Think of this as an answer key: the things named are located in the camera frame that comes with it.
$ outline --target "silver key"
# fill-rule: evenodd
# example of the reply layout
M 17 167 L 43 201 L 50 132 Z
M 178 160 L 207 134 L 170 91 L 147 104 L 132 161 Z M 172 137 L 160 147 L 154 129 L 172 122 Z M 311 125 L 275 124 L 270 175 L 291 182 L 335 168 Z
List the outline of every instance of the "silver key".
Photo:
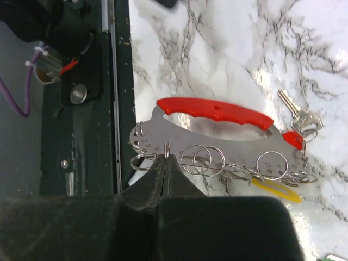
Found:
M 316 134 L 322 128 L 322 121 L 319 115 L 314 111 L 307 111 L 296 105 L 286 90 L 278 91 L 279 97 L 293 114 L 291 127 L 303 137 Z

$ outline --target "yellow plastic piece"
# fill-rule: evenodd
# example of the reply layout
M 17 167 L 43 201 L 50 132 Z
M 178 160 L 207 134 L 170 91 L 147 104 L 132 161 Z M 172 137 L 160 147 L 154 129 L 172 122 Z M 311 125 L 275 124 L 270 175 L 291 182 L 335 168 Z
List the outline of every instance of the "yellow plastic piece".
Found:
M 259 182 L 255 179 L 252 180 L 252 183 L 257 187 L 264 189 L 268 192 L 271 192 L 279 197 L 286 198 L 287 200 L 293 201 L 295 203 L 301 203 L 302 198 L 291 190 L 288 186 L 283 185 L 279 182 L 266 180 L 265 182 Z

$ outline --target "white marble countertop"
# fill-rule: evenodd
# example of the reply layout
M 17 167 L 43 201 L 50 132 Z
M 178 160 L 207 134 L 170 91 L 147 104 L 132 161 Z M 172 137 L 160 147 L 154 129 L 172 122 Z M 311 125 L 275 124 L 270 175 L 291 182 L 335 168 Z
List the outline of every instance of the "white marble countertop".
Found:
M 281 131 L 291 113 L 286 89 L 324 123 L 308 144 L 318 182 L 296 189 L 289 209 L 306 260 L 348 257 L 348 3 L 344 0 L 183 0 L 173 11 L 130 0 L 136 118 L 150 119 L 156 100 L 208 98 L 268 115 Z M 224 139 L 253 137 L 248 127 L 170 120 Z M 209 196 L 269 195 L 243 181 L 189 177 Z

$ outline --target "white zip tie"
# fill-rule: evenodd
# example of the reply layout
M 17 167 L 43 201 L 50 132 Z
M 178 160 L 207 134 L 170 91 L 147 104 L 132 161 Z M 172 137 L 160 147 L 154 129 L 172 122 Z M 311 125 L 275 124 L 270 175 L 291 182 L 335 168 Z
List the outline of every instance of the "white zip tie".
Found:
M 35 51 L 40 51 L 44 56 L 48 56 L 49 55 L 48 51 L 42 49 L 42 47 L 40 47 L 40 46 L 35 46 L 34 50 Z
M 30 61 L 26 61 L 24 64 L 26 65 L 26 67 L 32 67 L 32 68 L 36 69 L 36 65 L 32 64 Z

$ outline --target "red handle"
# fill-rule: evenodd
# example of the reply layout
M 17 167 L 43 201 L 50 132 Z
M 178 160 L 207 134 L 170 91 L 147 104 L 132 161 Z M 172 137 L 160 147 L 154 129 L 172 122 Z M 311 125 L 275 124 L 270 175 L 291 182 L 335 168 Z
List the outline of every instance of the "red handle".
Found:
M 157 105 L 167 115 L 186 113 L 193 117 L 204 117 L 214 121 L 229 121 L 241 125 L 249 123 L 263 131 L 273 124 L 273 120 L 262 113 L 226 102 L 200 98 L 170 97 L 158 100 Z
M 285 132 L 283 135 L 283 139 L 293 145 L 299 151 L 303 148 L 303 137 L 299 135 L 297 132 Z

